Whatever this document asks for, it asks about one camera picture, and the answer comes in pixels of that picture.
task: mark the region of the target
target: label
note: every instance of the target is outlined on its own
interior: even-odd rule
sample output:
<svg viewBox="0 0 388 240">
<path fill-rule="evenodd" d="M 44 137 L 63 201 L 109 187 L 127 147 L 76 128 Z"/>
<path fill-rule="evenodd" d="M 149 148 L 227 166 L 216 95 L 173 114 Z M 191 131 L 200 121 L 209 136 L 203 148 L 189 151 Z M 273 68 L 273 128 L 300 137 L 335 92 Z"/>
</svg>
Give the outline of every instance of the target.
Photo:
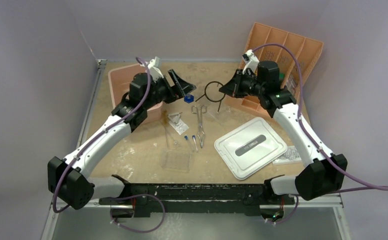
<svg viewBox="0 0 388 240">
<path fill-rule="evenodd" d="M 175 131 L 179 135 L 183 134 L 185 131 L 189 129 L 188 125 L 185 124 L 185 122 L 182 121 L 182 119 L 179 119 L 177 123 L 173 123 L 172 121 L 169 121 L 169 125 L 171 125 L 172 128 L 175 129 Z"/>
<path fill-rule="evenodd" d="M 265 135 L 261 134 L 261 135 L 257 136 L 255 139 L 247 142 L 242 147 L 239 147 L 237 150 L 235 150 L 235 155 L 237 155 L 238 157 L 241 157 L 243 154 L 252 150 L 254 147 L 263 143 L 265 140 L 266 140 Z"/>
</svg>

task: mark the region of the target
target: black wire ring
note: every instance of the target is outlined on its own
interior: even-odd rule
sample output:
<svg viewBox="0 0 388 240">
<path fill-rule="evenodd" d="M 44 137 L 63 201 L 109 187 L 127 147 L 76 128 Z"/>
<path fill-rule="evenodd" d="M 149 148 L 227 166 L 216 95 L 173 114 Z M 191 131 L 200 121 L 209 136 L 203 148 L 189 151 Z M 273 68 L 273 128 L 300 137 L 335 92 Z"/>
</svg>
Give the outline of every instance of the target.
<svg viewBox="0 0 388 240">
<path fill-rule="evenodd" d="M 202 97 L 206 97 L 207 100 L 209 100 L 209 101 L 212 102 L 212 103 L 219 103 L 219 107 L 217 108 L 217 112 L 219 113 L 219 110 L 221 109 L 222 100 L 224 100 L 224 98 L 225 98 L 225 93 L 223 94 L 222 98 L 219 99 L 219 100 L 213 100 L 213 99 L 211 99 L 209 96 L 207 96 L 207 87 L 208 87 L 210 84 L 218 84 L 218 85 L 220 84 L 221 86 L 224 86 L 221 82 L 218 82 L 218 81 L 211 81 L 211 82 L 209 82 L 209 83 L 206 85 L 206 87 L 204 88 L 204 94 L 201 95 L 199 98 L 197 98 L 197 100 L 195 100 L 195 101 L 197 102 L 197 101 L 200 100 Z"/>
</svg>

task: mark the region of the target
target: blue block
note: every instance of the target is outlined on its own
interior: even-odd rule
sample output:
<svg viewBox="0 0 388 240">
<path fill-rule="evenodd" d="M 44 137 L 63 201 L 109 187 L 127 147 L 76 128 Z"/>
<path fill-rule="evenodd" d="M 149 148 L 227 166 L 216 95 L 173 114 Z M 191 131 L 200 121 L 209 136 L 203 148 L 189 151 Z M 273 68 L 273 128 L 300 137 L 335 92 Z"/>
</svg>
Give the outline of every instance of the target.
<svg viewBox="0 0 388 240">
<path fill-rule="evenodd" d="M 194 102 L 194 96 L 191 95 L 191 94 L 187 94 L 184 98 L 183 98 L 183 101 L 186 102 L 186 103 L 192 103 Z"/>
</svg>

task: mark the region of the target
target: metal frame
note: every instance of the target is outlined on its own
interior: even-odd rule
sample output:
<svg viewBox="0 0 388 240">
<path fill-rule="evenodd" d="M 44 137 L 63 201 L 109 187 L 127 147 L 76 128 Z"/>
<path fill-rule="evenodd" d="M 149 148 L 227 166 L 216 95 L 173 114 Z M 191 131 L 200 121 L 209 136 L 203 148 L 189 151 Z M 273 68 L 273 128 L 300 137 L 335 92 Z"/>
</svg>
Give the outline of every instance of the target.
<svg viewBox="0 0 388 240">
<path fill-rule="evenodd" d="M 98 71 L 94 83 L 94 88 L 92 95 L 88 104 L 88 108 L 85 114 L 85 118 L 82 123 L 80 130 L 79 138 L 77 141 L 76 147 L 80 146 L 83 143 L 88 134 L 88 129 L 90 127 L 93 109 L 97 101 L 98 92 L 101 86 L 101 81 L 104 75 L 106 68 L 107 60 L 99 59 L 98 60 Z M 57 207 L 62 208 L 66 205 L 64 201 L 59 200 L 57 202 Z M 294 205 L 285 205 L 285 208 L 293 208 Z M 303 198 L 299 198 L 299 208 L 333 208 L 334 216 L 336 218 L 337 226 L 340 232 L 342 240 L 351 240 L 349 226 L 347 224 L 346 216 L 343 210 L 343 201 L 340 194 L 328 194 L 315 198 L 310 201 L 306 201 Z M 84 206 L 84 208 L 114 208 L 114 209 L 132 209 L 131 205 L 100 205 L 98 199 L 89 201 L 89 203 Z M 272 209 L 279 208 L 279 205 L 261 205 L 261 209 Z M 56 229 L 57 219 L 59 217 L 58 213 L 54 213 L 53 209 L 50 206 L 48 217 L 45 223 L 44 231 L 42 233 L 42 240 L 50 240 L 53 237 L 54 231 Z"/>
<path fill-rule="evenodd" d="M 91 119 L 93 117 L 93 109 L 97 101 L 97 95 L 101 86 L 101 80 L 103 78 L 106 65 L 107 65 L 107 60 L 103 60 L 103 59 L 98 60 L 98 69 L 97 69 L 97 75 L 94 80 L 94 87 L 92 89 L 91 98 L 89 99 L 88 108 L 86 110 L 82 127 L 80 129 L 79 137 L 77 139 L 76 148 L 78 148 L 87 139 L 88 129 L 90 128 Z M 66 205 L 65 202 L 61 201 L 60 199 L 58 200 L 57 206 L 64 207 L 65 205 Z M 42 232 L 41 240 L 50 240 L 53 238 L 58 217 L 59 217 L 59 214 L 55 213 L 50 205 L 47 221 L 45 223 L 44 231 Z"/>
</svg>

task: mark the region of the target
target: white plastic lid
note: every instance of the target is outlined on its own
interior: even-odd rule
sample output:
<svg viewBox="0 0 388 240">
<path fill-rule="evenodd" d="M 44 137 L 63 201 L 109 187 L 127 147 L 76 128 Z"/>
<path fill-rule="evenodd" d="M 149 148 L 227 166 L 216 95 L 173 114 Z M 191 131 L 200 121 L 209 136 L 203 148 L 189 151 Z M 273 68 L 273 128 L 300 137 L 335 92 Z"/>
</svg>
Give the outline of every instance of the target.
<svg viewBox="0 0 388 240">
<path fill-rule="evenodd" d="M 287 144 L 261 117 L 237 127 L 214 142 L 234 176 L 245 180 L 287 151 Z"/>
</svg>

